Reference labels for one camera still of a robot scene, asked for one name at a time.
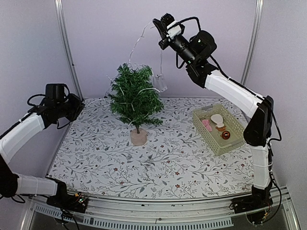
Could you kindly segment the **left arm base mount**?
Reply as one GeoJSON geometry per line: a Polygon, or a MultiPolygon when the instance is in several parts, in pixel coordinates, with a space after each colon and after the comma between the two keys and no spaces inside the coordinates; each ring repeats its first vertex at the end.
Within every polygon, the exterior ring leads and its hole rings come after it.
{"type": "Polygon", "coordinates": [[[66,184],[58,181],[56,194],[47,198],[47,204],[67,211],[85,213],[88,205],[88,196],[82,192],[69,194],[66,184]]]}

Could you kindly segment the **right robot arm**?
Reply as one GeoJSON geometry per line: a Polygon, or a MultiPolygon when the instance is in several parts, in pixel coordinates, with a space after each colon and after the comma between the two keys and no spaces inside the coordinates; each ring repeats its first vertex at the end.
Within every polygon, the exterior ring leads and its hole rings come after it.
{"type": "Polygon", "coordinates": [[[168,13],[160,19],[153,19],[152,22],[161,37],[158,44],[162,50],[170,47],[175,51],[176,57],[183,60],[183,63],[177,64],[176,67],[184,67],[195,84],[224,97],[249,118],[243,131],[244,140],[251,149],[254,170],[252,195],[248,199],[248,205],[252,209],[258,209],[266,202],[273,185],[273,154],[269,143],[272,134],[273,99],[253,92],[227,76],[216,60],[210,64],[208,59],[213,58],[217,44],[213,36],[202,29],[199,29],[195,36],[186,39],[183,36],[183,23],[190,20],[199,23],[197,17],[177,22],[168,13]]]}

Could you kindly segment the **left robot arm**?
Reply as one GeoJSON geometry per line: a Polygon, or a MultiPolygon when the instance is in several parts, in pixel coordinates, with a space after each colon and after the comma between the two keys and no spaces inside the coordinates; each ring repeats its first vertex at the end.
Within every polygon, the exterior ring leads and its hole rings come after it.
{"type": "Polygon", "coordinates": [[[35,96],[27,100],[30,109],[0,136],[0,196],[13,198],[17,195],[46,196],[49,203],[67,208],[73,195],[68,194],[67,185],[57,179],[32,177],[13,173],[9,163],[15,154],[35,135],[56,125],[60,130],[59,120],[65,118],[69,124],[74,122],[84,108],[84,103],[71,93],[64,83],[49,83],[45,93],[40,94],[39,104],[32,103],[35,96]]]}

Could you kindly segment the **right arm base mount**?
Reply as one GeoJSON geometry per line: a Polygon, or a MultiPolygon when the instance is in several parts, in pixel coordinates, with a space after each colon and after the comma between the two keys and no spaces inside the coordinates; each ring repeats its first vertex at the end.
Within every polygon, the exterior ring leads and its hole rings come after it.
{"type": "Polygon", "coordinates": [[[247,219],[251,224],[263,224],[272,209],[272,198],[270,187],[264,190],[252,187],[252,194],[231,200],[229,209],[235,214],[253,211],[247,214],[247,219]]]}

